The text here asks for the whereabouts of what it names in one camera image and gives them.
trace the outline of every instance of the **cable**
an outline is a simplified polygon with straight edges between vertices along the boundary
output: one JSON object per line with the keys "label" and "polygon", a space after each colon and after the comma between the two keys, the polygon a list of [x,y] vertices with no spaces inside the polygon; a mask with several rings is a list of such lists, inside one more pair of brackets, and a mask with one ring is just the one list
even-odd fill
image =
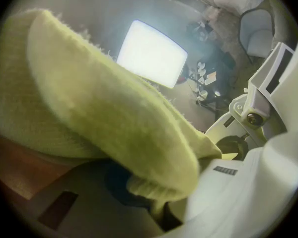
{"label": "cable", "polygon": [[[210,108],[210,106],[205,106],[205,105],[203,105],[203,104],[200,103],[199,99],[198,99],[198,98],[196,97],[196,95],[194,94],[195,92],[193,91],[193,89],[192,89],[192,87],[190,86],[189,82],[187,81],[186,83],[189,85],[189,87],[190,87],[190,89],[191,89],[191,92],[192,92],[192,94],[194,95],[194,98],[196,98],[196,100],[198,101],[200,107],[203,106],[203,107],[205,107],[205,108]],[[217,108],[213,108],[213,109],[214,109],[214,110],[218,110],[218,111],[228,112],[228,110],[224,110],[224,109],[217,109]]]}

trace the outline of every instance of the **yellow-green fabric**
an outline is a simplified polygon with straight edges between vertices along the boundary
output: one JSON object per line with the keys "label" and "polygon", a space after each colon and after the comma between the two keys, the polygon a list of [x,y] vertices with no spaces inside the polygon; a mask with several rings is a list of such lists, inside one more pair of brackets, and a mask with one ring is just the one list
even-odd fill
{"label": "yellow-green fabric", "polygon": [[46,10],[2,26],[0,134],[58,156],[101,158],[98,147],[134,174],[130,192],[160,202],[194,190],[198,158],[221,157],[156,89]]}

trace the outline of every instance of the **chair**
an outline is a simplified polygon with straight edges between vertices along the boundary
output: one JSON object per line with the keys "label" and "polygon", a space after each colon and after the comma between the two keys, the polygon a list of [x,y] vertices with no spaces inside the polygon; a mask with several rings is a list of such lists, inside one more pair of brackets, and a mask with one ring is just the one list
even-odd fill
{"label": "chair", "polygon": [[272,49],[274,32],[274,20],[270,12],[252,9],[240,18],[238,40],[249,59],[249,56],[266,58]]}

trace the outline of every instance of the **lamp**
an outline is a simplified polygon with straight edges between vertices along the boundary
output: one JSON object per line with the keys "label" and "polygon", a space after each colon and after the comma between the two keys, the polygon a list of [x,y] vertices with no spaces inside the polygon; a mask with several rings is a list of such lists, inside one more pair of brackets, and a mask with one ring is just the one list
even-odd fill
{"label": "lamp", "polygon": [[130,72],[173,88],[188,53],[155,28],[135,20],[124,39],[117,63]]}

